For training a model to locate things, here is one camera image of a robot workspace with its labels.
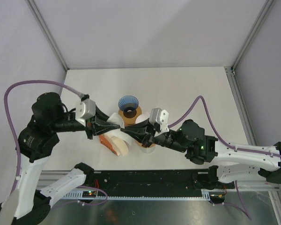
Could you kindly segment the clear glass carafe brown collar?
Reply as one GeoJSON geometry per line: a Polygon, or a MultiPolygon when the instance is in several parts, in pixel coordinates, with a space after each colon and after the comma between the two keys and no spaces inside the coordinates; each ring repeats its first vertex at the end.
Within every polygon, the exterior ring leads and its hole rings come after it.
{"type": "Polygon", "coordinates": [[[141,147],[140,149],[141,149],[142,152],[144,152],[146,154],[150,154],[155,150],[155,146],[149,147],[149,148],[141,147]]]}

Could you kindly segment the coffee filter pack orange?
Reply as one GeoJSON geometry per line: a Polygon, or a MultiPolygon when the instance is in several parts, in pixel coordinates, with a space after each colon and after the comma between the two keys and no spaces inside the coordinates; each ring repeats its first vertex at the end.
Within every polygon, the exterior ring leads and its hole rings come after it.
{"type": "Polygon", "coordinates": [[[126,156],[129,152],[126,142],[116,136],[99,135],[99,141],[116,156],[126,156]]]}

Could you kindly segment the blue glass dripper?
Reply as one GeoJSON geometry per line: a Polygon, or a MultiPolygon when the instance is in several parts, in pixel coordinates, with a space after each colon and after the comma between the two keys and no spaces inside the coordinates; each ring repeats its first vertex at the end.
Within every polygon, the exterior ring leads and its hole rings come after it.
{"type": "Polygon", "coordinates": [[[123,96],[118,102],[118,107],[123,112],[127,112],[129,110],[131,111],[136,110],[138,106],[139,106],[138,99],[131,95],[123,96]]]}

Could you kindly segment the white paper coffee filter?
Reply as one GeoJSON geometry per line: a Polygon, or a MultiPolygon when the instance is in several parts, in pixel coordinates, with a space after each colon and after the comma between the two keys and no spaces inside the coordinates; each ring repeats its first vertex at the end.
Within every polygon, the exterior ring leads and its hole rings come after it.
{"type": "Polygon", "coordinates": [[[144,114],[141,114],[136,118],[135,125],[145,126],[148,124],[149,118],[150,118],[150,113],[146,112],[144,114]]]}

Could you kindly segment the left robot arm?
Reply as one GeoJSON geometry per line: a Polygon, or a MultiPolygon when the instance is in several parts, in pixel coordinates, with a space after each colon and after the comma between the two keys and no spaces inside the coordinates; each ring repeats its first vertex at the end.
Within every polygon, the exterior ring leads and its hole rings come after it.
{"type": "Polygon", "coordinates": [[[47,92],[40,95],[32,105],[33,115],[27,127],[16,138],[20,152],[20,173],[11,197],[0,203],[0,223],[3,225],[38,225],[54,204],[73,189],[83,186],[96,188],[94,169],[79,163],[50,186],[37,189],[41,172],[59,143],[59,132],[84,131],[89,139],[95,135],[118,129],[107,116],[96,109],[94,101],[84,97],[79,103],[88,112],[70,112],[62,103],[60,95],[47,92]]]}

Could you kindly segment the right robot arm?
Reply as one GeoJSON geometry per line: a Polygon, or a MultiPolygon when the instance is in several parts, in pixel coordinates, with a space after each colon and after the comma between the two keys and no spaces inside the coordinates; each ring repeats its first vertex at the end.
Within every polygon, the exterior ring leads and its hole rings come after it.
{"type": "Polygon", "coordinates": [[[248,180],[260,176],[267,182],[281,184],[281,142],[273,146],[256,146],[225,142],[205,135],[193,120],[183,122],[178,130],[162,129],[148,120],[121,129],[143,147],[159,145],[182,152],[192,163],[213,163],[207,184],[218,188],[222,183],[248,180]]]}

